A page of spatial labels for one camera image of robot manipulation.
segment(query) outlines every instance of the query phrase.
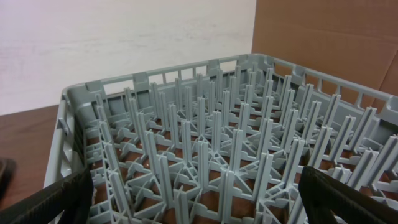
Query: wooden table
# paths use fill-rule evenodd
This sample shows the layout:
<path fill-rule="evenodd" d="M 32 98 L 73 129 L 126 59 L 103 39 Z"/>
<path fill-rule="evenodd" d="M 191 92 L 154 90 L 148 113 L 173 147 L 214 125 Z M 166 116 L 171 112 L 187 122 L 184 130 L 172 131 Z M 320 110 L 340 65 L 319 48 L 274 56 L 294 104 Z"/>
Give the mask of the wooden table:
<path fill-rule="evenodd" d="M 0 210 L 43 188 L 57 111 L 58 105 L 0 116 L 0 157 L 16 162 Z"/>

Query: plastic peg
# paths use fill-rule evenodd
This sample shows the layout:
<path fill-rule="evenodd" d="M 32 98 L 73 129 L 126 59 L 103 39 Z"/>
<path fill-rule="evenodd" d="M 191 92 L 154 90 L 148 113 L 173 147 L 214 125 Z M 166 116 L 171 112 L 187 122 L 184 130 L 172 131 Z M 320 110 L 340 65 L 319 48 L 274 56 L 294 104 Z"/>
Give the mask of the plastic peg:
<path fill-rule="evenodd" d="M 169 162 L 167 161 L 167 157 L 165 156 L 159 156 L 159 161 L 160 161 L 160 175 L 159 175 L 160 192 L 167 207 L 170 208 L 173 205 L 173 191 L 172 191 L 172 183 L 170 181 L 170 174 L 169 174 Z"/>
<path fill-rule="evenodd" d="M 327 126 L 323 126 L 318 134 L 318 139 L 313 147 L 310 160 L 308 162 L 308 166 L 312 166 L 314 168 L 319 168 L 321 164 L 323 154 L 325 153 L 325 149 L 328 145 L 330 134 L 333 128 L 329 128 Z"/>
<path fill-rule="evenodd" d="M 298 118 L 301 120 L 303 120 L 307 115 L 308 107 L 310 106 L 312 92 L 313 92 L 313 85 L 306 84 L 303 94 L 303 99 L 301 100 L 300 109 L 298 111 Z"/>
<path fill-rule="evenodd" d="M 108 171 L 109 181 L 113 189 L 113 195 L 116 199 L 116 205 L 121 213 L 126 213 L 128 218 L 132 220 L 134 211 L 130 209 L 129 202 L 127 201 L 124 186 L 121 182 L 121 177 L 117 172 Z"/>
<path fill-rule="evenodd" d="M 376 161 L 371 170 L 368 172 L 367 185 L 376 184 L 385 170 L 394 166 L 394 161 L 398 156 L 398 137 L 396 135 L 390 136 L 384 147 L 381 149 Z"/>
<path fill-rule="evenodd" d="M 181 78 L 175 78 L 175 104 L 177 105 L 177 110 L 182 110 L 182 87 Z"/>
<path fill-rule="evenodd" d="M 187 193 L 174 189 L 175 220 L 177 224 L 189 223 Z"/>
<path fill-rule="evenodd" d="M 251 72 L 250 74 L 251 75 L 250 75 L 249 83 L 252 86 L 256 86 L 257 72 Z"/>
<path fill-rule="evenodd" d="M 184 163 L 192 161 L 192 143 L 191 143 L 191 124 L 189 121 L 181 121 L 182 135 L 182 158 Z"/>
<path fill-rule="evenodd" d="M 236 76 L 236 91 L 240 92 L 241 90 L 241 66 L 237 65 L 235 67 L 235 76 Z"/>
<path fill-rule="evenodd" d="M 231 99 L 229 101 L 229 109 L 232 110 L 235 108 L 235 99 L 236 96 L 239 94 L 236 90 L 236 77 L 229 78 L 229 92 L 231 93 Z"/>
<path fill-rule="evenodd" d="M 268 181 L 271 179 L 271 167 L 274 156 L 268 153 L 261 153 L 259 168 L 253 188 L 253 199 L 258 203 L 266 195 Z"/>
<path fill-rule="evenodd" d="M 206 131 L 205 99 L 198 98 L 198 135 L 204 136 Z"/>
<path fill-rule="evenodd" d="M 167 115 L 167 103 L 165 93 L 160 93 L 160 103 L 162 105 L 162 126 L 169 130 L 169 116 Z"/>
<path fill-rule="evenodd" d="M 273 103 L 274 97 L 272 96 L 266 96 L 262 99 L 261 119 L 268 119 L 271 117 Z"/>
<path fill-rule="evenodd" d="M 150 84 L 150 90 L 151 90 L 152 95 L 154 96 L 154 100 L 155 100 L 155 105 L 154 105 L 155 106 L 155 115 L 156 115 L 156 117 L 159 118 L 162 114 L 162 109 L 161 109 L 162 106 L 160 105 L 159 91 L 157 89 L 157 84 L 155 82 Z"/>
<path fill-rule="evenodd" d="M 154 174 L 160 173 L 160 164 L 158 163 L 156 143 L 154 133 L 152 131 L 145 131 L 144 150 L 149 157 L 150 169 Z"/>
<path fill-rule="evenodd" d="M 282 103 L 282 114 L 280 116 L 280 122 L 279 122 L 280 124 L 282 124 L 283 127 L 286 126 L 287 115 L 290 109 L 292 109 L 293 97 L 294 97 L 294 90 L 287 90 L 284 102 Z"/>
<path fill-rule="evenodd" d="M 217 74 L 217 92 L 216 99 L 218 102 L 223 100 L 223 71 L 219 70 Z"/>
<path fill-rule="evenodd" d="M 232 191 L 234 187 L 234 172 L 221 170 L 220 197 L 218 202 L 219 219 L 224 223 L 229 223 L 232 212 Z"/>
<path fill-rule="evenodd" d="M 198 151 L 198 181 L 203 190 L 209 185 L 209 151 L 208 143 L 205 141 L 197 142 Z"/>
<path fill-rule="evenodd" d="M 244 131 L 240 129 L 234 129 L 232 137 L 232 148 L 231 148 L 231 164 L 229 169 L 231 171 L 238 171 L 241 165 L 241 151 L 242 142 L 244 137 Z"/>
<path fill-rule="evenodd" d="M 247 103 L 249 106 L 253 103 L 253 96 L 254 96 L 254 87 L 252 85 L 246 85 L 246 89 L 244 92 L 244 102 Z"/>
<path fill-rule="evenodd" d="M 294 177 L 297 173 L 301 155 L 303 152 L 305 141 L 303 139 L 295 138 L 292 143 L 292 149 L 287 157 L 285 172 L 282 176 L 282 182 L 288 187 L 293 184 Z"/>
<path fill-rule="evenodd" d="M 331 96 L 328 109 L 326 110 L 326 113 L 325 113 L 325 117 L 323 117 L 322 126 L 328 126 L 328 127 L 331 126 L 331 124 L 333 122 L 333 118 L 335 117 L 335 114 L 336 114 L 336 110 L 337 110 L 340 98 L 341 98 L 341 95 L 333 94 Z"/>
<path fill-rule="evenodd" d="M 137 117 L 137 123 L 138 123 L 136 133 L 138 134 L 139 139 L 141 140 L 141 143 L 143 143 L 145 141 L 145 139 L 144 139 L 145 131 L 147 130 L 145 120 L 144 120 L 144 114 L 136 113 L 136 117 Z"/>
<path fill-rule="evenodd" d="M 211 139 L 211 149 L 219 152 L 221 149 L 221 112 L 213 112 L 213 132 Z"/>
<path fill-rule="evenodd" d="M 272 95 L 272 87 L 274 86 L 274 81 L 266 80 L 264 84 L 264 91 L 262 92 L 262 97 L 271 96 Z"/>
<path fill-rule="evenodd" d="M 343 124 L 341 125 L 340 131 L 338 132 L 337 137 L 331 146 L 329 158 L 335 163 L 337 163 L 337 160 L 340 158 L 341 153 L 346 146 L 346 142 L 354 126 L 355 119 L 355 117 L 346 116 Z"/>
<path fill-rule="evenodd" d="M 379 152 L 375 152 L 371 149 L 365 150 L 355 167 L 354 172 L 351 174 L 347 182 L 347 186 L 360 190 L 363 185 L 366 184 L 369 171 L 372 169 L 374 162 L 376 161 Z"/>
<path fill-rule="evenodd" d="M 239 112 L 239 123 L 238 128 L 244 132 L 246 135 L 246 130 L 248 128 L 248 121 L 250 117 L 251 107 L 247 103 L 241 103 L 241 109 Z"/>
<path fill-rule="evenodd" d="M 209 82 L 209 98 L 208 98 L 208 106 L 207 111 L 211 114 L 215 110 L 215 84 L 214 82 Z"/>
<path fill-rule="evenodd" d="M 178 120 L 177 120 L 177 109 L 175 105 L 169 105 L 169 115 L 170 115 L 170 134 L 172 142 L 175 146 L 180 143 L 180 138 L 178 136 Z"/>
<path fill-rule="evenodd" d="M 221 110 L 222 112 L 222 120 L 223 124 L 222 127 L 227 127 L 229 125 L 229 96 L 230 96 L 229 91 L 224 91 L 223 92 L 223 109 Z"/>
<path fill-rule="evenodd" d="M 273 76 L 274 76 L 274 69 L 273 68 L 267 68 L 266 80 L 272 80 Z"/>
<path fill-rule="evenodd" d="M 285 80 L 284 80 L 284 84 L 282 85 L 282 91 L 280 93 L 280 100 L 279 100 L 279 105 L 278 107 L 281 108 L 282 107 L 282 102 L 285 100 L 285 96 L 287 93 L 287 90 L 290 89 L 290 82 L 292 81 L 292 76 L 291 75 L 286 75 L 285 76 Z"/>
<path fill-rule="evenodd" d="M 203 89 L 202 89 L 202 82 L 203 82 L 203 75 L 197 75 L 197 97 L 203 96 Z"/>
<path fill-rule="evenodd" d="M 272 135 L 272 124 L 274 123 L 271 119 L 262 119 L 261 120 L 261 129 L 260 129 L 260 141 L 259 147 L 257 149 L 257 159 L 260 159 L 262 153 L 268 152 L 268 147 L 270 144 L 270 139 Z"/>
<path fill-rule="evenodd" d="M 293 140 L 298 113 L 298 110 L 291 109 L 287 115 L 286 127 L 280 143 L 280 148 L 283 149 L 285 153 L 290 152 L 290 144 Z"/>
<path fill-rule="evenodd" d="M 368 131 L 368 127 L 371 124 L 375 113 L 376 113 L 376 108 L 372 107 L 366 108 L 365 112 L 362 114 L 361 120 L 359 120 L 359 124 L 355 129 L 354 135 L 348 144 L 349 149 L 355 152 L 362 144 L 363 137 Z"/>
<path fill-rule="evenodd" d="M 312 138 L 312 133 L 317 123 L 319 109 L 321 108 L 321 102 L 314 101 L 311 104 L 310 112 L 305 122 L 302 138 L 305 142 L 309 142 Z"/>
<path fill-rule="evenodd" d="M 192 113 L 192 89 L 188 86 L 185 87 L 185 116 L 188 121 L 193 120 Z"/>

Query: cardboard box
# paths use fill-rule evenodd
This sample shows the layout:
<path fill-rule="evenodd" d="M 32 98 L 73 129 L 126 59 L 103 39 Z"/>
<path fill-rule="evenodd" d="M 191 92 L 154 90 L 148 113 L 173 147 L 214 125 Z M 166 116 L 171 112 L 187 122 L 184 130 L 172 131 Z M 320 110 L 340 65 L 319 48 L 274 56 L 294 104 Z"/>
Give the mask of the cardboard box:
<path fill-rule="evenodd" d="M 397 51 L 398 1 L 257 0 L 253 53 L 398 95 Z M 323 84 L 323 91 L 334 90 Z M 350 103 L 357 96 L 353 90 L 342 91 L 342 99 Z M 364 97 L 362 106 L 370 105 L 379 111 L 384 102 Z"/>

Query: dish rack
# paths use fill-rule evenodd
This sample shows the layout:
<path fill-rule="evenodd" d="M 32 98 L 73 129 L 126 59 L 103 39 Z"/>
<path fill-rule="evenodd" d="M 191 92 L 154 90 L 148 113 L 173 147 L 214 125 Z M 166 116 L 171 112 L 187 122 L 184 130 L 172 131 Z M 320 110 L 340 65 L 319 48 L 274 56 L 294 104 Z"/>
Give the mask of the dish rack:
<path fill-rule="evenodd" d="M 369 96 L 384 106 L 363 108 Z M 298 182 L 312 166 L 397 210 L 397 110 L 396 96 L 262 54 L 82 83 L 62 92 L 45 186 L 88 166 L 95 224 L 307 223 Z"/>

